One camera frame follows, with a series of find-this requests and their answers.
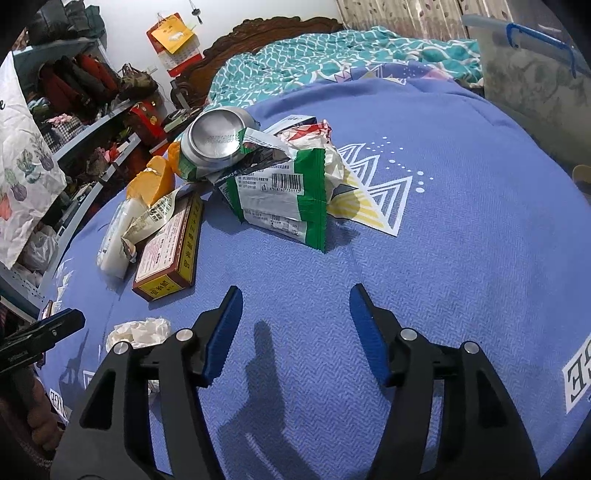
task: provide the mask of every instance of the teal blanket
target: teal blanket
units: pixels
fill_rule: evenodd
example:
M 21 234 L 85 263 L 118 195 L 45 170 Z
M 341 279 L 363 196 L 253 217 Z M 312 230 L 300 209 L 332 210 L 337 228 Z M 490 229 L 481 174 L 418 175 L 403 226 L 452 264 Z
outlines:
M 228 60 L 213 79 L 210 108 L 252 105 L 347 67 L 407 60 L 435 65 L 467 83 L 482 77 L 476 40 L 404 38 L 383 27 L 306 34 L 267 45 L 254 55 L 242 53 Z

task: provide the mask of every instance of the cardboard box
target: cardboard box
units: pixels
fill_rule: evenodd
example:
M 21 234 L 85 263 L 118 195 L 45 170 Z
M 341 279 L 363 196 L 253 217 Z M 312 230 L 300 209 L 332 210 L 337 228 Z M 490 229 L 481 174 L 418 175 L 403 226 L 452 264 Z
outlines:
M 203 202 L 197 192 L 178 200 L 172 218 L 146 242 L 132 290 L 148 301 L 195 282 Z

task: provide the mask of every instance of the tote bag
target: tote bag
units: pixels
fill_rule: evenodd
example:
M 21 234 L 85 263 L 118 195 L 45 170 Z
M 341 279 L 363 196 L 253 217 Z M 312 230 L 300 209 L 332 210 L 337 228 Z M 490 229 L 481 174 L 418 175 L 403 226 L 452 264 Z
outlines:
M 12 54 L 0 66 L 0 262 L 17 261 L 66 178 L 31 116 Z

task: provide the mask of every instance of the crumpled tissue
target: crumpled tissue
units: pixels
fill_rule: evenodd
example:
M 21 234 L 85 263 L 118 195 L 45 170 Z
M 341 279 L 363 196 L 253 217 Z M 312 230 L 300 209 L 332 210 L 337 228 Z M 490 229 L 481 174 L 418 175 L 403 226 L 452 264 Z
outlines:
M 106 341 L 107 352 L 118 342 L 129 342 L 133 348 L 158 345 L 164 342 L 171 333 L 170 322 L 163 318 L 146 318 L 139 322 L 126 322 L 115 325 Z M 158 380 L 149 380 L 148 389 L 152 393 L 160 391 Z

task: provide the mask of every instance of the curtain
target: curtain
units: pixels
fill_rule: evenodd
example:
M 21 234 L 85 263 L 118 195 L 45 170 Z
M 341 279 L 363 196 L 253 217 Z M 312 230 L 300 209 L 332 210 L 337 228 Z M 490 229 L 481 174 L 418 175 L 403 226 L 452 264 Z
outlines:
M 511 21 L 506 0 L 336 0 L 348 28 L 375 25 L 403 37 L 449 40 L 466 38 L 463 14 Z

